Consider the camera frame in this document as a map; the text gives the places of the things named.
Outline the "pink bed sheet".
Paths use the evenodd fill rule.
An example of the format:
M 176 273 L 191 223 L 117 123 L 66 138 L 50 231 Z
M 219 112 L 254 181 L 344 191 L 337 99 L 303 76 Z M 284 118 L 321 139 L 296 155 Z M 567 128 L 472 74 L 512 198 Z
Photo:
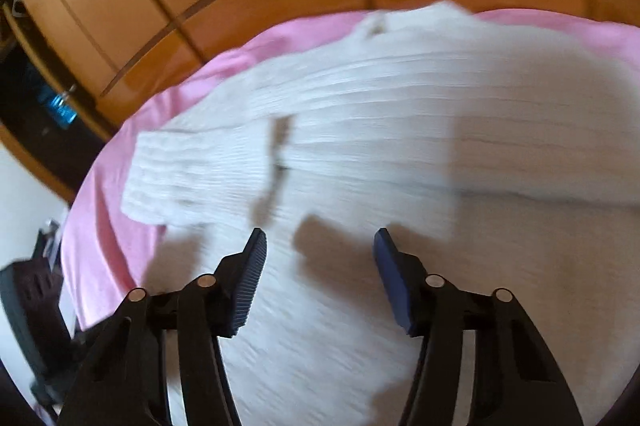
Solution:
M 126 290 L 142 281 L 143 271 L 155 253 L 163 234 L 159 227 L 130 220 L 120 211 L 134 144 L 140 131 L 155 129 L 171 117 L 195 105 L 232 73 L 241 72 L 260 61 L 328 44 L 349 34 L 365 12 L 342 12 L 310 18 L 298 18 L 277 24 L 255 36 L 241 47 L 223 52 L 205 64 L 189 79 L 146 101 L 115 137 L 103 148 L 82 183 L 70 208 L 63 232 L 63 271 L 66 287 L 78 314 L 80 325 L 95 324 L 115 310 Z M 639 28 L 628 24 L 593 21 L 535 9 L 498 9 L 482 12 L 480 19 L 508 24 L 558 30 L 575 36 L 591 50 L 607 57 L 622 59 L 639 67 Z M 622 281 L 606 287 L 594 279 L 596 268 L 588 268 L 587 287 L 567 313 L 585 311 L 578 324 L 596 324 L 611 318 L 616 325 L 623 319 L 639 325 L 632 310 L 639 311 L 639 290 L 623 290 Z

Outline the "blue bottle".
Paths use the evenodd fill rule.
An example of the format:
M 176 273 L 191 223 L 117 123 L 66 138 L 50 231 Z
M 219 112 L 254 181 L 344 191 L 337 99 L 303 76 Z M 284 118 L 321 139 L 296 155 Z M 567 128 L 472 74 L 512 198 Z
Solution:
M 69 129 L 76 120 L 77 112 L 67 103 L 63 95 L 56 94 L 49 85 L 43 84 L 40 87 L 37 99 L 42 108 L 62 129 Z

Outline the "white knitted sweater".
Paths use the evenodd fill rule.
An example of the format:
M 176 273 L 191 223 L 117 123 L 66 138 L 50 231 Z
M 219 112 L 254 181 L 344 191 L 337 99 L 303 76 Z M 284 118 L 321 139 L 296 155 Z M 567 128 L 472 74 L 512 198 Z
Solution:
M 507 287 L 584 421 L 639 363 L 639 64 L 450 3 L 374 12 L 255 64 L 141 133 L 122 197 L 166 230 L 144 281 L 183 287 L 253 228 L 268 253 L 224 365 L 247 425 L 398 421 L 419 344 L 371 254 Z

